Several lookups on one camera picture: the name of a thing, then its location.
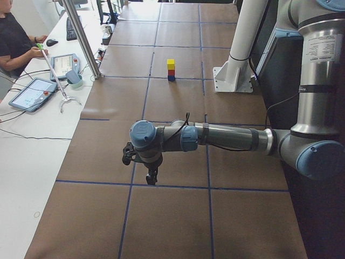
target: yellow block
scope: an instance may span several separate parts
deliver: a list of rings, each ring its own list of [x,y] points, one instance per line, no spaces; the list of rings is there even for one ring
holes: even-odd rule
[[[167,66],[168,66],[168,70],[175,70],[175,60],[174,59],[168,59],[167,60]]]

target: robot label sticker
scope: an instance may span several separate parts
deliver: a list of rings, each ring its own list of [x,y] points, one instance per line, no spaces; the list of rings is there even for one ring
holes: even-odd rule
[[[339,62],[342,34],[305,39],[302,65],[311,62]]]

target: black cable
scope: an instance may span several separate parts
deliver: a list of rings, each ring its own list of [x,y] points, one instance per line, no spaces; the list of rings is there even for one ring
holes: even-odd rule
[[[182,130],[182,128],[183,128],[185,125],[189,125],[189,124],[188,124],[189,115],[190,115],[189,112],[187,112],[187,113],[185,114],[185,121],[184,121],[183,125],[182,125],[173,135],[171,135],[166,141],[164,141],[163,144],[167,143],[171,138],[173,138],[174,136],[176,136],[176,135]]]
[[[7,77],[4,77],[4,76],[0,76],[0,77],[5,78],[7,81],[13,83],[13,81],[11,79],[7,78]]]
[[[24,138],[24,139],[37,139],[37,140],[40,140],[40,139],[72,140],[72,139],[68,139],[68,138],[49,138],[49,137],[36,138],[36,137],[25,137],[25,136],[23,136],[23,135],[20,135],[20,134],[14,133],[14,132],[9,132],[9,131],[6,131],[6,130],[1,129],[1,128],[0,128],[0,131],[6,132],[6,133],[9,133],[9,134],[13,134],[13,135],[19,136],[19,137]]]
[[[234,152],[244,152],[244,151],[250,151],[249,149],[231,149],[231,148],[227,148],[227,147],[222,147],[222,146],[218,146],[216,144],[213,144],[211,142],[207,142],[208,145],[211,145],[213,147],[218,147],[227,151],[234,151]]]
[[[42,103],[44,103],[45,101],[46,101],[46,100],[43,100],[43,101],[41,101],[40,103],[33,104],[33,105],[31,105],[31,106],[29,106],[28,108],[25,108],[25,109],[21,109],[21,110],[18,110],[18,111],[9,112],[9,113],[5,113],[5,114],[0,114],[0,117],[1,117],[1,116],[5,116],[5,115],[9,115],[9,114],[11,114],[11,113],[16,113],[16,112],[22,112],[22,111],[26,112],[26,111],[27,111],[28,109],[30,109],[31,107],[36,106],[36,105],[39,105],[39,104],[42,104]]]
[[[29,72],[29,73],[26,73],[26,72],[24,71],[25,73],[24,73],[24,74],[21,74],[13,83],[16,83],[16,81],[17,81],[19,78],[23,77],[23,76],[30,76],[30,74],[39,73],[39,72],[48,72],[48,71],[50,71],[50,69],[37,70],[37,71]]]
[[[63,89],[66,89],[66,87],[68,87],[70,84],[67,84],[67,85],[63,85]]]
[[[19,84],[19,83],[13,83],[14,85],[20,85],[20,86],[22,86],[22,87],[27,87],[27,85],[21,85],[21,84]]]
[[[24,69],[24,72],[31,78],[31,80],[33,80],[32,76],[30,74],[28,74],[25,69]]]
[[[249,54],[249,57],[247,57],[245,59],[237,59],[237,58],[234,58],[233,56],[231,56],[231,54],[229,54],[230,58],[232,58],[232,59],[234,59],[236,61],[246,61],[246,60],[250,59],[250,55],[251,55],[251,53]]]
[[[11,89],[9,89],[9,90],[7,91],[7,93],[8,93],[8,92],[11,92],[11,91],[13,91],[13,90],[21,91],[22,89],[19,89],[19,88],[11,88]]]
[[[79,74],[83,74],[84,70],[85,70],[87,67],[89,67],[88,64],[86,64],[86,65],[84,66],[84,68],[79,72]]]
[[[287,98],[287,99],[285,99],[285,100],[283,100],[283,101],[280,101],[280,102],[278,102],[278,103],[276,103],[276,104],[272,104],[269,108],[267,108],[267,111],[266,111],[266,119],[265,119],[265,128],[267,128],[268,112],[269,112],[273,107],[276,107],[277,105],[280,105],[280,104],[283,104],[283,103],[285,103],[285,102],[287,102],[287,101],[290,101],[290,100],[292,100],[293,98],[295,98],[295,97],[298,96],[298,95],[299,95],[299,93],[296,93],[296,94],[294,94],[293,96],[291,96],[291,97],[289,97],[289,98]]]
[[[254,65],[253,65],[252,62],[253,62],[253,59],[250,58],[250,59],[248,60],[249,67],[250,67],[250,69],[253,71],[254,76],[255,76],[255,79],[256,79],[256,81],[258,82],[258,85],[260,86],[259,76],[258,76],[257,72],[255,71],[255,68],[254,68]]]
[[[26,112],[26,111],[22,112],[21,114],[19,114],[19,115],[17,115],[17,116],[15,116],[15,117],[13,117],[13,118],[11,118],[11,119],[8,119],[8,120],[2,120],[2,121],[0,121],[0,123],[4,123],[4,122],[6,122],[6,121],[16,119],[16,118],[18,118],[19,116],[23,115],[25,112]]]

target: white desk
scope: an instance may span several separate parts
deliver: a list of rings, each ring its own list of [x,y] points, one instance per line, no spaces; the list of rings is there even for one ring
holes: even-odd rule
[[[78,14],[82,16],[90,47],[96,53],[101,47],[103,35],[98,13],[78,11]],[[87,61],[79,42],[66,41],[66,17],[65,14],[48,37],[59,40],[58,44],[47,47],[49,57],[76,53],[83,69]],[[25,70],[33,72],[44,69],[48,69],[44,59],[33,59]],[[50,74],[45,72],[31,76],[49,79]],[[0,129],[26,137],[70,139],[93,84],[89,68],[84,70],[82,76],[82,87],[78,90],[66,88],[67,95],[78,97],[82,105],[70,101],[64,105],[64,112],[60,113],[59,104],[63,96],[58,92],[35,113],[24,113],[14,120],[1,123]],[[26,85],[30,81],[30,77],[24,76],[17,83]],[[8,105],[17,93],[11,91],[6,95],[0,104],[0,114],[17,110]],[[20,112],[0,118],[4,121],[18,114]],[[0,131],[0,143],[0,258],[21,259],[24,258],[36,231],[70,141],[24,139]]]

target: stacked blocks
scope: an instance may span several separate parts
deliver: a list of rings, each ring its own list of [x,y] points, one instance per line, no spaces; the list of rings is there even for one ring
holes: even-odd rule
[[[175,60],[168,59],[167,66],[168,66],[168,80],[173,82],[175,81]]]

